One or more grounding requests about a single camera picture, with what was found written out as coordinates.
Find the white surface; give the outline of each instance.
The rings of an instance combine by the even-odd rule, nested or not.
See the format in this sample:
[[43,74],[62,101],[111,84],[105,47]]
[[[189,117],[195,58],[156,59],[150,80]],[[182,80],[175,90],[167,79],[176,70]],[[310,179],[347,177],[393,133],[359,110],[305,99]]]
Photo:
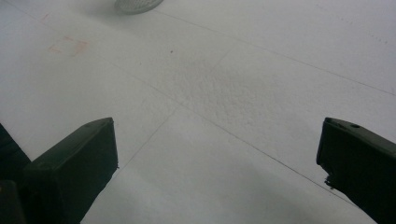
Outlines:
[[315,162],[325,117],[396,142],[394,3],[355,3],[0,0],[0,121],[35,159],[114,118],[83,223],[373,223]]

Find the round object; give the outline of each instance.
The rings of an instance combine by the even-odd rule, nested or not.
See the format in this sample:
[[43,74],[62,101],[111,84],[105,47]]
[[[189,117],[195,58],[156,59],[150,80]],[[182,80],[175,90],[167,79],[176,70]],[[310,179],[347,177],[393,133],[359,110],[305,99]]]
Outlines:
[[117,0],[115,8],[125,14],[134,15],[152,10],[163,0]]

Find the white floor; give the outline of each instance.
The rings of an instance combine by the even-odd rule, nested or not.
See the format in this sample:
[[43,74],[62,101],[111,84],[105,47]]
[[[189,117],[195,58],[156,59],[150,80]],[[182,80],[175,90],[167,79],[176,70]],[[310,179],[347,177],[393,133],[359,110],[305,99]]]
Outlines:
[[84,224],[374,223],[324,183],[321,122],[396,142],[396,2],[0,0],[0,122],[33,160],[115,120]]

